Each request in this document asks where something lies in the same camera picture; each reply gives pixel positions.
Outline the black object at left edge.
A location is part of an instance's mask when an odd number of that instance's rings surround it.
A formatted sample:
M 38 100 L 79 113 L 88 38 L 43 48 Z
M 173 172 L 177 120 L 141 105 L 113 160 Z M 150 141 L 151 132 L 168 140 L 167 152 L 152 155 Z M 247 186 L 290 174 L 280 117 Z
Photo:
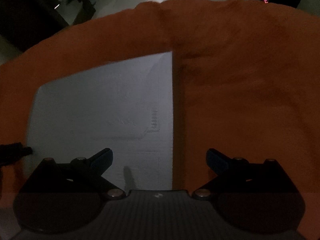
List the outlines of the black object at left edge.
M 0 146 L 0 167 L 10 166 L 23 157 L 33 154 L 31 147 L 23 146 L 21 142 Z

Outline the white embossed plastic board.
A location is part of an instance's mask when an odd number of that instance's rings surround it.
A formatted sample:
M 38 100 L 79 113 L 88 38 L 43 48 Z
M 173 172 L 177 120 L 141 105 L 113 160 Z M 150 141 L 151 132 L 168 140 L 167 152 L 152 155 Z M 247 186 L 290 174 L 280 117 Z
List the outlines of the white embossed plastic board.
M 125 190 L 172 188 L 172 53 L 107 64 L 36 92 L 27 129 L 33 154 L 24 174 L 52 157 L 68 163 L 110 148 L 103 177 Z

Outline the orange fuzzy cloth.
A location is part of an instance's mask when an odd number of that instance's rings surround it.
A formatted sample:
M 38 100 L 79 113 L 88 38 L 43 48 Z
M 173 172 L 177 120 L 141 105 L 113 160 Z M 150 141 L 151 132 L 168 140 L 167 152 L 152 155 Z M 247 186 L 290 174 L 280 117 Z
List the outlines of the orange fuzzy cloth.
M 1 143 L 24 142 L 37 89 L 113 61 L 172 51 L 175 185 L 209 177 L 208 148 L 275 158 L 319 239 L 319 17 L 260 1 L 169 0 L 74 25 L 1 66 Z

